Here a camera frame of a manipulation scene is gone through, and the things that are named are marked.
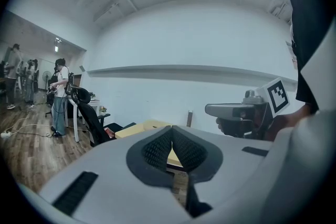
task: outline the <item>wooden floor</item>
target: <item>wooden floor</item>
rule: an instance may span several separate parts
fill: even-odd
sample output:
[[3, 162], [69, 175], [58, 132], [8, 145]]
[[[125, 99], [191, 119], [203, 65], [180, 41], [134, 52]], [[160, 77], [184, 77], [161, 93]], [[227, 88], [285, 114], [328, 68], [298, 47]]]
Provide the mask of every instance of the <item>wooden floor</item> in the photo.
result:
[[[26, 124], [52, 125], [51, 115], [46, 104], [46, 93], [39, 92], [35, 96], [35, 105], [27, 110], [26, 104], [17, 98], [16, 108], [7, 110], [5, 97], [0, 99], [0, 133], [14, 125], [11, 131], [16, 132]], [[85, 129], [78, 121], [78, 128]], [[74, 130], [66, 128], [63, 137], [47, 137], [52, 134], [50, 127], [27, 126], [9, 138], [0, 139], [1, 155], [7, 163], [14, 178], [38, 192], [41, 187], [57, 172], [91, 149], [88, 132], [78, 131], [79, 142], [75, 142]]]

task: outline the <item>yellow tabletop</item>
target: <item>yellow tabletop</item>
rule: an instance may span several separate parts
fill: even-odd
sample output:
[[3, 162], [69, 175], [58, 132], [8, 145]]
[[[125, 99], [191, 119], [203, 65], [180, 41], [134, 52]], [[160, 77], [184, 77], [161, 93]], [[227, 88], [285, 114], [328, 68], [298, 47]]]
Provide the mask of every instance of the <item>yellow tabletop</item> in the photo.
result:
[[[121, 131], [116, 132], [115, 137], [117, 139], [120, 139], [120, 138], [124, 138], [124, 137], [130, 136], [130, 135], [133, 135], [133, 134], [141, 133], [143, 131], [148, 131], [148, 130], [152, 130], [154, 128], [160, 128], [160, 127], [165, 127], [165, 126], [169, 126], [169, 125], [171, 126], [173, 124], [170, 124], [170, 123], [167, 123], [167, 122], [162, 122], [162, 121], [156, 121], [156, 120], [147, 120], [143, 123], [134, 125], [134, 126], [129, 127], [125, 130], [121, 130]], [[182, 167], [182, 165], [181, 165], [179, 159], [177, 158], [177, 155], [173, 151], [173, 149], [169, 153], [167, 163]]]

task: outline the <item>jeans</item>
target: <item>jeans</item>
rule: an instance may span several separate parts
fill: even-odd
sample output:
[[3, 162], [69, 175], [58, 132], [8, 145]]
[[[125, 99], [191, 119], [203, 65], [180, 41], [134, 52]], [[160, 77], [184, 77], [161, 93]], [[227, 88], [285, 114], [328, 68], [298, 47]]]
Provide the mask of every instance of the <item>jeans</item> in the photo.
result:
[[8, 105], [14, 104], [14, 89], [16, 79], [6, 79], [6, 94], [8, 98]]
[[34, 103], [34, 91], [33, 91], [33, 80], [27, 79], [26, 80], [26, 102]]
[[67, 97], [55, 97], [54, 103], [51, 108], [52, 124], [56, 132], [60, 135], [65, 135], [65, 102], [68, 101]]

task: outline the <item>chair armrest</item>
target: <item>chair armrest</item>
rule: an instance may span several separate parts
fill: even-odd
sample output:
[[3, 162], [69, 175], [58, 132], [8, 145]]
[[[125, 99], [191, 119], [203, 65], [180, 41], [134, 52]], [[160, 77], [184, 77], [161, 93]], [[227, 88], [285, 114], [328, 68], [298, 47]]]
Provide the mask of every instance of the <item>chair armrest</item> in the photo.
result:
[[111, 114], [100, 115], [97, 118], [98, 118], [98, 120], [101, 120], [101, 119], [104, 119], [104, 118], [109, 117], [109, 116], [111, 116]]

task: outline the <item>power strip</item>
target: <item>power strip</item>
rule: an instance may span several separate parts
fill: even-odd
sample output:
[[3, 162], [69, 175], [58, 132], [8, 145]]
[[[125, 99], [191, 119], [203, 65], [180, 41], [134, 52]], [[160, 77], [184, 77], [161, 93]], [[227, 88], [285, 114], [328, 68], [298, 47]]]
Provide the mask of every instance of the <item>power strip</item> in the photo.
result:
[[12, 136], [12, 133], [8, 131], [1, 133], [1, 138], [9, 138], [11, 136]]

